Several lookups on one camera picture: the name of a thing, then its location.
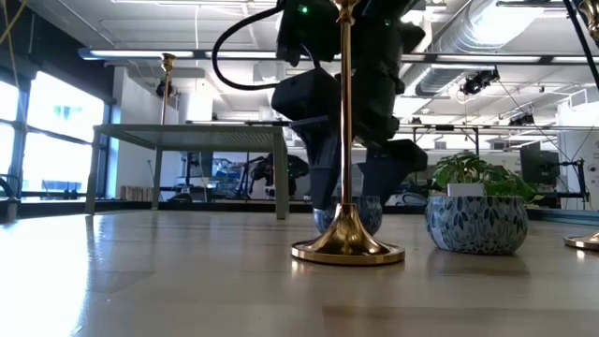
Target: light wood floor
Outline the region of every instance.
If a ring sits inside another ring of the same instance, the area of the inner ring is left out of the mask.
[[[437,250],[386,215],[384,268],[298,262],[309,214],[121,212],[0,227],[0,336],[599,336],[593,227],[532,223],[516,256]]]

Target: gold candlestick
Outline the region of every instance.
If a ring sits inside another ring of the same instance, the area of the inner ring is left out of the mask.
[[[291,245],[291,255],[311,262],[333,265],[377,266],[403,261],[404,250],[381,243],[364,229],[358,208],[351,195],[352,150],[352,77],[351,26],[352,11],[359,0],[332,0],[339,9],[338,23],[342,32],[342,203],[337,205],[335,219],[320,237]]]
[[[164,125],[167,119],[168,95],[170,95],[170,72],[175,67],[176,56],[169,53],[162,54],[162,68],[165,70],[165,92],[162,98],[162,114],[160,124]]]
[[[592,233],[583,237],[563,238],[565,245],[589,250],[599,250],[599,232]]]

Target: ventilation duct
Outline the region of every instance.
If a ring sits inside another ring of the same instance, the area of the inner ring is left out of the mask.
[[[497,7],[497,0],[473,0],[426,52],[498,51],[543,12],[535,7]],[[457,80],[464,69],[413,65],[403,75],[408,95],[434,96]]]

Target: ceiling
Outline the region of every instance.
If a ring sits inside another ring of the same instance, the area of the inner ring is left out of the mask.
[[[92,48],[209,50],[228,27],[263,10],[264,2],[270,0],[262,1],[247,4],[237,1],[235,6],[198,7],[115,3],[113,0],[30,0],[29,6]],[[219,2],[225,4],[227,0],[211,1],[214,4]],[[464,3],[465,0],[446,0],[446,9],[429,17],[432,32],[443,26]],[[227,41],[223,49],[273,51],[276,46],[277,19],[278,16],[274,16],[241,29]],[[590,41],[590,45],[592,52],[599,54],[594,43]],[[582,49],[565,11],[552,9],[537,17],[522,34],[504,45],[500,52],[581,54]],[[253,83],[256,79],[255,65],[259,62],[224,61],[221,64],[222,71],[236,82]],[[282,63],[277,64],[283,66],[289,76],[292,68]],[[162,75],[158,61],[138,62],[134,65],[125,63],[124,66],[129,67],[131,76],[140,77],[141,81],[149,83],[148,87],[154,86]],[[219,116],[247,116],[247,112],[258,111],[260,106],[269,104],[268,93],[245,93],[226,87],[216,79],[208,61],[180,61],[176,67],[199,67],[206,70],[206,81],[220,95],[214,105]],[[311,67],[312,64],[307,62],[299,64],[299,69]],[[339,71],[338,64],[325,67],[331,72]],[[399,98],[394,113],[402,118],[411,118],[416,114],[425,123],[493,123],[499,121],[497,117],[500,114],[517,107],[512,98],[505,94],[507,90],[519,104],[536,102],[536,121],[551,123],[555,119],[554,103],[567,97],[552,93],[570,93],[579,90],[580,85],[592,82],[591,73],[585,66],[500,66],[499,72],[505,88],[495,83],[482,95],[471,97],[464,103],[456,84],[438,99]],[[193,91],[196,80],[177,79],[175,84],[184,90]],[[421,113],[422,108],[427,109],[426,114]],[[507,120],[503,119],[500,123],[506,124]]]

